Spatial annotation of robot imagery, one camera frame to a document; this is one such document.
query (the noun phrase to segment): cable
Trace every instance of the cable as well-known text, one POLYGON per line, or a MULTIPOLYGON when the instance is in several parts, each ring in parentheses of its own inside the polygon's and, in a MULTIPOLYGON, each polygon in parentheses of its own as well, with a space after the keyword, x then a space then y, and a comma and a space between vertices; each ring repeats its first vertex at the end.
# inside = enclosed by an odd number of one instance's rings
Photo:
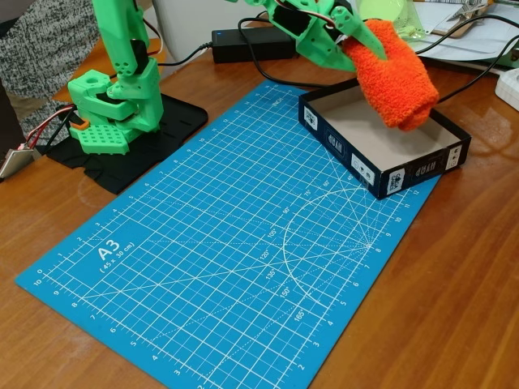
POLYGON ((38 139, 40 138, 41 136, 41 133, 43 132, 43 130, 49 125, 49 123, 55 118, 57 117, 60 113, 65 113, 69 110, 71 110, 72 108, 74 108, 74 105, 67 105, 66 107, 60 109, 59 111, 53 113, 51 116, 49 116, 48 118, 46 118, 39 126, 37 126, 34 130, 32 130, 31 132, 29 132, 29 134, 27 135, 27 141, 26 141, 26 144, 29 143, 29 141, 31 140, 31 138, 36 135, 36 138, 32 141, 31 145, 29 146, 30 148, 33 148, 34 146, 36 146, 36 143, 38 141, 38 139))
POLYGON ((161 40, 161 48, 156 50, 156 51, 152 51, 151 53, 148 53, 148 55, 156 55, 156 54, 160 54, 162 53, 162 50, 164 49, 164 39, 162 38, 162 35, 159 33, 159 31, 155 28, 155 26, 153 26, 153 24, 149 23, 146 19, 143 18, 143 21, 144 23, 149 27, 150 30, 152 30, 155 35, 157 35, 157 37, 161 40))
MULTIPOLYGON (((515 28, 519 28, 519 23, 516 23, 510 19, 506 19, 504 18, 503 16, 498 16, 498 15, 481 15, 481 16, 475 16, 471 19, 468 19, 466 20, 465 22, 461 23, 461 24, 458 24, 455 28, 453 28, 452 30, 450 30, 445 36, 442 36, 439 40, 437 40, 435 43, 433 43, 432 45, 430 46, 427 46, 425 49, 421 49, 419 51, 416 52, 417 55, 420 55, 420 54, 423 54, 423 53, 426 53, 427 51, 431 50, 431 49, 434 49, 437 45, 439 45, 440 43, 442 43, 443 41, 445 41, 447 38, 449 38, 454 32, 458 31, 460 28, 463 28, 464 26, 466 26, 467 24, 471 24, 471 23, 474 23, 480 19, 494 19, 494 20, 499 20, 501 22, 505 22, 507 24, 510 24, 512 25, 513 27, 515 28)), ((472 85, 474 85, 475 83, 477 83, 482 77, 484 77, 485 75, 487 75, 488 73, 491 72, 491 70, 494 68, 494 66, 497 64, 497 62, 504 56, 504 54, 506 53, 506 50, 508 49, 508 47, 515 41, 519 39, 519 36, 515 36, 514 38, 512 38, 507 44, 506 46, 503 48, 503 50, 501 51, 501 53, 497 56, 497 58, 495 59, 495 61, 493 63, 491 63, 489 65, 489 67, 482 73, 480 74, 478 77, 476 77, 475 79, 473 79, 472 81, 470 81, 468 84, 466 84, 464 87, 461 87, 459 89, 457 89, 456 91, 454 92, 451 92, 449 93, 447 96, 444 96, 442 97, 439 101, 438 101, 438 104, 439 103, 443 103, 444 101, 450 99, 451 97, 457 95, 458 93, 461 93, 463 91, 465 91, 466 89, 470 88, 472 85)))
POLYGON ((481 15, 481 16, 475 16, 471 19, 466 20, 465 22, 458 24, 455 28, 450 30, 445 36, 442 36, 439 40, 437 40, 435 43, 433 43, 430 46, 427 46, 425 49, 421 49, 416 52, 417 55, 423 54, 431 49, 434 49, 437 45, 439 45, 441 42, 445 41, 447 38, 449 38, 454 32, 459 30, 460 28, 463 28, 467 24, 473 23, 480 19, 494 19, 494 20, 500 20, 501 22, 505 22, 507 24, 512 25, 513 27, 519 28, 519 23, 516 23, 510 19, 506 19, 503 16, 498 15, 481 15))
POLYGON ((497 56, 497 58, 494 60, 493 63, 490 64, 490 66, 482 73, 480 74, 478 77, 476 77, 475 79, 473 79, 472 81, 470 81, 468 84, 466 84, 464 87, 461 87, 459 89, 457 89, 456 91, 454 92, 451 92, 449 93, 447 96, 444 96, 442 97, 439 101, 438 101, 438 104, 439 103, 443 103, 444 101, 450 99, 451 97, 457 95, 458 93, 461 93, 463 91, 465 91, 466 89, 470 88, 471 86, 473 86, 475 83, 477 83, 480 79, 482 79, 485 75, 487 75, 488 73, 490 73, 490 71, 492 70, 492 68, 497 64, 497 62, 501 59, 501 57, 503 57, 503 55, 506 53, 506 50, 508 49, 508 47, 510 47, 510 45, 516 41, 517 39, 519 39, 519 35, 516 35, 514 38, 512 38, 507 44, 506 46, 503 48, 503 50, 501 50, 501 53, 500 55, 497 56))
POLYGON ((65 118, 63 119, 61 124, 56 129, 56 131, 50 136, 49 141, 47 142, 47 144, 45 145, 45 148, 43 149, 43 152, 41 153, 42 155, 45 155, 49 151, 52 142, 59 135, 63 126, 65 126, 65 124, 71 119, 71 116, 74 113, 74 110, 75 110, 75 107, 73 107, 73 109, 70 110, 70 112, 65 116, 65 118))
POLYGON ((184 58, 182 61, 170 62, 170 63, 159 63, 158 66, 178 66, 178 65, 182 65, 183 63, 186 63, 187 61, 192 59, 199 51, 208 49, 209 47, 212 47, 212 42, 204 43, 203 45, 199 46, 193 53, 189 54, 189 56, 184 58))
POLYGON ((263 68, 261 67, 260 63, 258 62, 258 58, 256 58, 254 54, 254 48, 252 47, 252 43, 249 41, 245 33, 243 32, 242 24, 245 22, 268 22, 266 19, 261 18, 245 18, 241 19, 238 23, 238 30, 240 31, 240 34, 242 34, 243 40, 247 43, 247 46, 249 46, 249 51, 251 52, 252 61, 254 62, 256 68, 261 73, 261 75, 265 79, 270 79, 271 81, 274 81, 275 83, 281 83, 283 85, 292 85, 295 87, 305 87, 305 88, 326 88, 329 85, 322 85, 319 83, 296 83, 293 81, 285 81, 283 79, 277 79, 275 77, 272 77, 268 73, 266 73, 263 68))

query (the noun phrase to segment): white paper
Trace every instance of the white paper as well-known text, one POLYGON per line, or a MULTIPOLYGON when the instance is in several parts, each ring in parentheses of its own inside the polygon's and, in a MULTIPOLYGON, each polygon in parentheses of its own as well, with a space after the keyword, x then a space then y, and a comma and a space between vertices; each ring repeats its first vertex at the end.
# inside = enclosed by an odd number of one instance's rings
MULTIPOLYGON (((499 15, 519 23, 519 9, 514 6, 495 4, 485 15, 499 15)), ((519 28, 499 20, 484 19, 477 23, 478 25, 473 26, 463 37, 448 38, 422 56, 450 61, 495 58, 510 39, 519 35, 519 28)), ((413 49, 420 50, 440 38, 441 36, 430 35, 426 36, 423 41, 413 42, 411 45, 413 49)))
POLYGON ((463 5, 444 4, 441 2, 416 2, 414 7, 416 8, 423 29, 426 34, 430 34, 436 26, 458 12, 463 5))

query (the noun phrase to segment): red wire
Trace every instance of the red wire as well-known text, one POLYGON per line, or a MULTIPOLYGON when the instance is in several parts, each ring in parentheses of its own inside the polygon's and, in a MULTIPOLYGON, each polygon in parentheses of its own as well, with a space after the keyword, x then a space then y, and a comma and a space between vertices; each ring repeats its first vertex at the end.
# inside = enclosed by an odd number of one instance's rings
MULTIPOLYGON (((153 27, 153 25, 151 23, 149 23, 146 19, 143 19, 143 21, 150 28, 150 30, 152 30, 155 33, 155 35, 158 36, 158 38, 161 40, 161 43, 162 43, 162 37, 161 37, 161 34, 158 32, 158 30, 155 27, 153 27)), ((160 53, 160 50, 155 50, 155 51, 152 51, 151 53, 148 53, 148 55, 155 55, 155 54, 159 54, 159 53, 160 53)))
MULTIPOLYGON (((71 104, 71 105, 67 105, 66 107, 63 107, 62 109, 60 109, 59 111, 57 111, 56 113, 54 113, 52 116, 50 116, 49 118, 47 118, 44 122, 42 122, 37 128, 36 128, 36 138, 32 141, 32 143, 29 145, 30 148, 34 148, 36 146, 36 144, 38 143, 38 139, 40 138, 41 134, 43 133, 43 131, 45 130, 45 128, 49 125, 50 122, 52 122, 52 120, 57 117, 60 113, 64 113, 66 111, 70 111, 71 109, 74 108, 74 105, 71 104)), ((32 134, 29 134, 29 137, 27 139, 27 141, 29 141, 31 139, 31 137, 34 135, 34 133, 32 134)))

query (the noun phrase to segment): orange sock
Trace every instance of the orange sock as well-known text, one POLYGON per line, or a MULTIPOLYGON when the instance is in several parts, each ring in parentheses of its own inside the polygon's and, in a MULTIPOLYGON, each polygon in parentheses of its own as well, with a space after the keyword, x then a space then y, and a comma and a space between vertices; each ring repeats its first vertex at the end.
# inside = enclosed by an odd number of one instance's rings
POLYGON ((357 68, 364 96, 386 126, 414 130, 427 121, 440 95, 420 58, 391 22, 368 20, 366 25, 380 39, 388 59, 379 59, 354 38, 344 42, 343 50, 357 68))

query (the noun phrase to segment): black cable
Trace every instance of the black cable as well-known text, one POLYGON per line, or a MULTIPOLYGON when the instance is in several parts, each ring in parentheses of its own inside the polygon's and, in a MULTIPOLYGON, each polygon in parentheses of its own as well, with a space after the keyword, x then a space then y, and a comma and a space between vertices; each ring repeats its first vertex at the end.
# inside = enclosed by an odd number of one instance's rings
POLYGON ((260 63, 258 62, 258 58, 256 58, 256 56, 254 54, 254 48, 252 47, 252 43, 249 41, 249 39, 243 32, 242 24, 244 24, 245 22, 267 22, 267 23, 270 23, 270 22, 266 19, 261 19, 261 18, 245 18, 245 19, 241 19, 238 22, 238 30, 240 31, 240 34, 242 34, 243 40, 247 43, 247 46, 249 46, 249 51, 251 52, 252 61, 254 62, 256 69, 258 69, 258 71, 261 73, 261 75, 265 79, 270 79, 271 81, 274 81, 275 83, 281 83, 283 85, 292 85, 295 87, 304 87, 304 88, 326 88, 329 86, 329 85, 322 85, 319 83, 296 83, 293 81, 286 81, 283 79, 277 79, 275 77, 272 77, 268 73, 266 73, 263 70, 263 68, 261 67, 260 63))
POLYGON ((480 74, 478 77, 476 77, 475 79, 473 79, 472 81, 470 81, 468 84, 466 84, 464 87, 461 87, 459 89, 457 89, 456 91, 454 92, 451 92, 449 93, 447 96, 444 96, 442 97, 439 101, 438 101, 438 104, 439 103, 443 103, 444 101, 450 99, 451 97, 457 95, 458 93, 461 93, 463 91, 465 91, 466 89, 470 88, 471 86, 473 86, 475 83, 477 83, 480 79, 482 79, 485 75, 487 75, 488 73, 490 73, 490 71, 493 69, 493 67, 495 65, 497 65, 497 62, 501 59, 501 57, 504 56, 504 53, 506 53, 506 50, 508 49, 508 47, 514 42, 516 41, 517 39, 519 39, 519 35, 515 36, 514 38, 512 38, 507 44, 506 46, 503 48, 503 50, 501 51, 500 55, 497 56, 497 58, 494 60, 493 63, 490 64, 490 66, 482 73, 480 74))
POLYGON ((49 141, 47 142, 47 144, 45 145, 45 148, 43 149, 43 152, 41 153, 41 155, 45 155, 49 149, 50 149, 50 145, 52 144, 52 142, 56 139, 56 137, 58 136, 58 134, 61 132, 63 126, 65 126, 65 124, 70 120, 72 114, 74 113, 74 110, 75 110, 75 107, 73 109, 71 109, 69 111, 69 113, 66 114, 65 118, 63 119, 63 121, 61 122, 61 124, 58 126, 58 128, 56 129, 56 131, 50 136, 49 138, 49 141))
POLYGON ((171 63, 159 63, 158 66, 178 66, 182 65, 183 63, 186 63, 190 59, 192 59, 199 51, 202 51, 204 49, 207 49, 209 47, 212 47, 212 42, 204 43, 203 45, 199 46, 198 49, 196 49, 193 53, 189 54, 187 58, 184 58, 182 61, 179 62, 171 62, 171 63))
POLYGON ((421 49, 419 51, 416 52, 417 55, 420 55, 420 54, 423 54, 431 49, 434 49, 437 45, 439 45, 441 42, 445 41, 447 38, 449 38, 454 32, 456 32, 457 30, 459 30, 460 28, 463 28, 464 26, 466 26, 467 24, 470 24, 470 23, 473 23, 477 20, 480 20, 480 19, 495 19, 495 20, 500 20, 501 22, 505 22, 507 24, 510 24, 512 25, 513 27, 516 27, 516 28, 519 28, 519 23, 516 23, 510 19, 506 19, 504 18, 503 16, 498 16, 498 15, 481 15, 481 16, 475 16, 471 19, 468 19, 466 20, 465 22, 461 23, 461 24, 458 24, 455 28, 453 28, 452 30, 450 30, 445 36, 442 36, 439 40, 437 40, 435 43, 433 43, 432 45, 430 46, 427 46, 425 49, 421 49))

